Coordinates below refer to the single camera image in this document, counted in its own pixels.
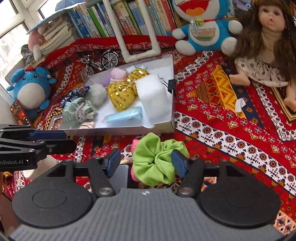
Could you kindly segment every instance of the pink plush toy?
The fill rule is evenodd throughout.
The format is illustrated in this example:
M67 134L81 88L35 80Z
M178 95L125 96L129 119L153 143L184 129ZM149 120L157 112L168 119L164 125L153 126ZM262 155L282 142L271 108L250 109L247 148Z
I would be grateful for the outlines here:
M30 32L28 47L29 47L29 50L33 53L34 60L36 62L42 59L42 52L41 52L40 46L44 42L45 42L45 38L42 34L38 32L37 28L34 29L32 32Z
M139 143L140 140L133 140L133 143L131 144L131 153L133 154L137 144ZM131 168L131 178L135 181L135 182L140 182L136 177L135 174L133 172L133 167Z
M120 68L114 68L111 71L110 83L114 83L117 81L125 81L127 78L127 72Z

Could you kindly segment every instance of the white paper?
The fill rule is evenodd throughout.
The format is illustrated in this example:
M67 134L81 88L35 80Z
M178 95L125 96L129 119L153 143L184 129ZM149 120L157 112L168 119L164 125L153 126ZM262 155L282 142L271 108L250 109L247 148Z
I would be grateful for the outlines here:
M126 71L127 71L128 73L131 73L131 72L133 72L135 69L136 69L136 67L132 65L132 66L126 68Z
M240 113L242 112L242 108L245 107L246 102L244 101L243 98L239 98L235 102L235 112Z

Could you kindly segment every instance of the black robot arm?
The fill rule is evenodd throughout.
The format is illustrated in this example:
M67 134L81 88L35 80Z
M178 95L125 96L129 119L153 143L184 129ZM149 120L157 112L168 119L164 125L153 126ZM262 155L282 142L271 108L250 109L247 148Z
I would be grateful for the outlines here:
M0 124L0 172L36 169L47 155L69 154L76 146L64 131Z

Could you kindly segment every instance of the metal screw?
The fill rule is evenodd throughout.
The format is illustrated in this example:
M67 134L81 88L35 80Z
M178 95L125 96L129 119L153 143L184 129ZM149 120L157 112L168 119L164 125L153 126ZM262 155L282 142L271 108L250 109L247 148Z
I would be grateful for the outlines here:
M99 191L99 193L104 196L110 195L112 192L113 190L111 188L101 188Z
M191 188L180 188L179 189L179 193L181 193L182 195L189 195L191 194L193 191Z

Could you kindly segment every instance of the blue plush toy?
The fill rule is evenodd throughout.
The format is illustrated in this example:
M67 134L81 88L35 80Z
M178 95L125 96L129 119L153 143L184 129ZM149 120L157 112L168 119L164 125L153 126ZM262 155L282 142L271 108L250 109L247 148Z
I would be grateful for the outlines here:
M45 110L49 106L50 84L57 80L51 78L46 68L37 67L36 69L18 69L11 76L10 81L14 86L9 86L7 91L13 90L12 97L19 100L28 118L33 121L37 111Z
M231 55L236 45L232 34L239 34L242 25L236 20L223 19L229 12L229 0L173 0L177 14L190 24L174 29L172 35L179 41L176 49L183 55L200 51L222 51Z

